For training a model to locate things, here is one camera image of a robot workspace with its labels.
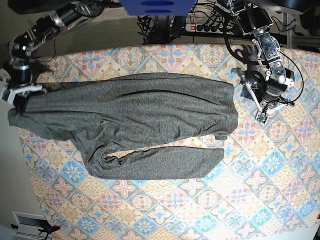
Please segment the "grey t-shirt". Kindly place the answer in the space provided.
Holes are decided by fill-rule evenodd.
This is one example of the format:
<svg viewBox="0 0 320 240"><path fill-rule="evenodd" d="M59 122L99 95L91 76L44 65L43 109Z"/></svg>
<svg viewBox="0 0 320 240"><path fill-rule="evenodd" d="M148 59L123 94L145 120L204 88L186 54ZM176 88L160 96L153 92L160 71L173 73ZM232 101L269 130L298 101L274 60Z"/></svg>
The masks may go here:
<svg viewBox="0 0 320 240"><path fill-rule="evenodd" d="M10 109L10 125L47 140L71 141L91 176L107 180L203 178L222 149L172 146L190 137L225 140L238 126L232 84L142 73L55 90Z"/></svg>

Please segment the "patterned tile tablecloth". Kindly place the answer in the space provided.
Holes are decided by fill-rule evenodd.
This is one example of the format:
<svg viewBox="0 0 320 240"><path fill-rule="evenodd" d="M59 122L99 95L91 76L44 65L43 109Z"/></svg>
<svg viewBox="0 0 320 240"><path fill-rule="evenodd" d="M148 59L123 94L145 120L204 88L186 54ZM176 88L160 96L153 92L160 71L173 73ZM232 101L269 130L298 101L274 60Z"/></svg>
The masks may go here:
<svg viewBox="0 0 320 240"><path fill-rule="evenodd" d="M105 80L128 74L181 73L234 85L238 127L226 141L211 135L176 146L223 148L208 176L173 180L102 180L84 168L71 142L20 129L32 187L57 240L249 240L317 227L320 220L320 56L286 49L295 72L286 93L294 107L254 120L236 61L223 45L160 45L57 56L40 83Z"/></svg>

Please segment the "white power strip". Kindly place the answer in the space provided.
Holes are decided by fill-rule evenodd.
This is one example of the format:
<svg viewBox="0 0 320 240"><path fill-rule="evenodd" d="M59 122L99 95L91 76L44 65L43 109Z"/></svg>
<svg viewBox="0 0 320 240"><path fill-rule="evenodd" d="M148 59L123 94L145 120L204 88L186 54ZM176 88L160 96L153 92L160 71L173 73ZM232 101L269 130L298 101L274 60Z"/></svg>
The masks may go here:
<svg viewBox="0 0 320 240"><path fill-rule="evenodd" d="M185 31L188 33L207 33L207 34L222 34L223 27L221 24L195 24L187 23Z"/></svg>

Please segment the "black clamp bottom left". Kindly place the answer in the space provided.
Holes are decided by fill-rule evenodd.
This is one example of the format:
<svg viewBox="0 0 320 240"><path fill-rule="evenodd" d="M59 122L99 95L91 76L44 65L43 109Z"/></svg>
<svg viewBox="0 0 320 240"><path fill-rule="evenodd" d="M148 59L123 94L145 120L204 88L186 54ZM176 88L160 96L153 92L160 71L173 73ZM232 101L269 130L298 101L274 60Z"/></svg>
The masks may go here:
<svg viewBox="0 0 320 240"><path fill-rule="evenodd" d="M16 231L18 236L28 236L35 238L50 237L52 233L59 231L61 228L57 225L25 225L25 224L11 224L11 228Z"/></svg>

